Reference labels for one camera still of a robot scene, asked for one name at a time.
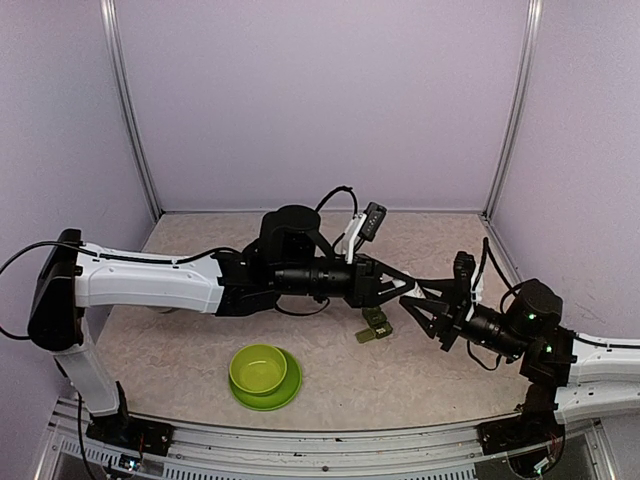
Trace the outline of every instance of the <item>lavender wall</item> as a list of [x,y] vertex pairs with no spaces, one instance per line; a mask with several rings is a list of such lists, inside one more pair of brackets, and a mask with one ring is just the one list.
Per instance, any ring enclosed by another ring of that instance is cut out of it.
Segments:
[[[495,218],[523,276],[548,282],[566,324],[595,335],[640,337],[639,25],[635,0],[545,2]],[[637,477],[639,424],[606,423],[621,478]]]
[[118,2],[163,207],[314,203],[347,183],[390,207],[481,210],[526,11],[503,0]]
[[[0,3],[0,260],[65,227],[141,246],[151,218],[114,85],[98,2]],[[45,255],[2,276],[0,322],[14,333],[25,332]],[[0,365],[0,477],[26,478],[63,382],[27,342],[0,337]]]

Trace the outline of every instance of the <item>black power cord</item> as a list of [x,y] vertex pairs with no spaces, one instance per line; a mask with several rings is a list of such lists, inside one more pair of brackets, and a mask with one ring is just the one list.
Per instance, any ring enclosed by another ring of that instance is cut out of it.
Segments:
[[640,345],[625,345],[620,343],[602,343],[602,342],[594,342],[593,340],[587,340],[586,338],[582,338],[578,333],[573,334],[573,339],[577,340],[580,343],[586,343],[587,345],[591,345],[593,347],[603,347],[603,348],[625,348],[629,350],[640,350]]
[[0,333],[10,340],[18,340],[18,341],[31,340],[31,337],[29,335],[14,335],[13,333],[7,332],[2,327],[0,327]]
[[529,280],[525,280],[524,282],[520,282],[516,285],[514,285],[513,287],[511,287],[509,290],[507,290],[505,292],[505,294],[502,296],[502,298],[500,299],[500,313],[504,314],[505,310],[504,310],[504,304],[507,301],[507,298],[509,298],[511,295],[515,295],[515,293],[520,290],[522,288],[522,286],[527,283]]
[[324,207],[326,203],[329,200],[331,200],[333,196],[339,192],[346,192],[349,195],[351,195],[351,200],[353,201],[353,214],[357,215],[358,214],[358,198],[356,197],[356,194],[353,193],[353,187],[349,187],[347,185],[340,185],[339,187],[336,187],[333,190],[331,190],[329,193],[327,193],[322,198],[322,200],[320,200],[320,203],[318,203],[318,205],[316,206],[316,212],[319,212],[320,210],[322,210],[322,207]]
[[[327,204],[327,202],[331,200],[334,197],[334,195],[336,195],[339,192],[346,192],[349,195],[351,195],[351,200],[353,201],[353,216],[356,216],[358,214],[358,197],[356,197],[356,194],[353,193],[353,187],[349,187],[347,185],[340,185],[339,187],[336,187],[333,190],[331,190],[329,193],[327,193],[322,198],[322,200],[320,200],[318,205],[316,205],[316,209],[315,209],[316,212],[319,212],[320,210],[322,210],[322,208]],[[343,238],[344,238],[344,232],[338,235],[338,238],[336,238],[333,241],[333,244],[331,244],[331,249],[334,252],[336,251],[336,247],[338,246],[338,243],[340,243],[340,240],[342,240]]]
[[489,255],[489,259],[491,260],[491,263],[493,263],[493,267],[496,269],[496,272],[498,272],[498,275],[500,276],[500,280],[502,280],[502,282],[507,286],[508,289],[513,288],[509,280],[507,280],[507,276],[504,274],[504,272],[500,268],[500,265],[498,264],[496,257],[493,255],[493,252],[491,251],[491,247],[489,246],[489,239],[486,237],[483,240],[483,247],[484,245],[486,245],[487,247],[487,255]]
[[178,260],[166,260],[162,258],[141,258],[141,257],[131,257],[128,255],[113,255],[113,254],[100,254],[97,255],[96,252],[93,252],[95,257],[104,258],[105,260],[117,260],[120,262],[131,262],[131,263],[146,263],[146,264],[154,264],[154,265],[184,265],[186,263],[195,262],[196,260],[200,260],[201,258],[215,255],[220,252],[229,252],[240,255],[240,252],[235,248],[231,247],[216,247],[206,250],[204,252],[196,253],[191,257],[180,258]]
[[314,312],[291,312],[289,310],[285,310],[284,308],[279,306],[277,303],[273,308],[275,309],[276,312],[282,313],[284,315],[289,315],[290,317],[310,317],[312,315],[317,315],[318,313],[324,311],[329,306],[330,303],[331,303],[331,299],[325,298],[325,301],[322,307],[320,307],[318,310]]
[[84,439],[82,434],[82,395],[80,395],[80,393],[78,393],[78,442],[80,443],[80,455],[82,455],[82,463],[84,463],[84,468],[87,471],[87,474],[89,475],[91,480],[98,480],[91,471],[89,461],[87,460],[87,452],[84,448]]
[[487,265],[487,253],[489,251],[489,239],[484,237],[482,239],[482,256],[480,257],[480,267],[478,267],[478,276],[476,277],[475,282],[473,282],[473,289],[475,290],[480,283],[480,278],[482,278],[482,274],[484,273],[484,267]]
[[471,357],[471,359],[473,361],[475,361],[478,365],[480,365],[482,368],[484,368],[488,372],[496,371],[498,369],[498,367],[500,366],[500,362],[502,361],[502,355],[497,355],[496,356],[496,365],[494,367],[487,367],[482,360],[480,360],[478,357],[476,357],[473,354],[473,352],[471,351],[471,342],[469,340],[467,340],[467,354],[469,355],[469,357]]

